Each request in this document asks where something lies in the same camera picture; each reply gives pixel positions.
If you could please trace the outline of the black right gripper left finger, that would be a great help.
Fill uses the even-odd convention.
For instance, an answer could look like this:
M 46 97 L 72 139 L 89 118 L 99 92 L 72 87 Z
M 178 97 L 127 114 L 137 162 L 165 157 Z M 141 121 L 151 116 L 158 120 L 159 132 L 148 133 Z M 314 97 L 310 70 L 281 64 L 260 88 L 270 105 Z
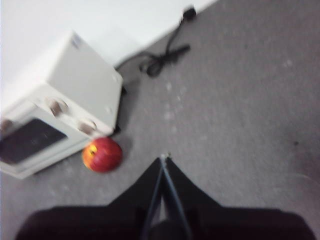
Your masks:
M 139 239 L 154 191 L 161 178 L 157 158 L 143 174 L 107 205 L 56 206 L 32 213 L 19 229 L 17 240 Z

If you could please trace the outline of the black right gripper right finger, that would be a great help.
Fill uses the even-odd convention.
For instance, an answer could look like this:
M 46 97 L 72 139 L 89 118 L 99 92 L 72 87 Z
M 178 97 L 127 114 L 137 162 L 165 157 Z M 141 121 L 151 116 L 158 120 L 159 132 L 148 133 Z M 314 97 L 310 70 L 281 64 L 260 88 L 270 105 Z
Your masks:
M 164 175 L 178 213 L 194 240 L 314 240 L 300 215 L 275 208 L 225 206 L 197 187 L 173 162 Z

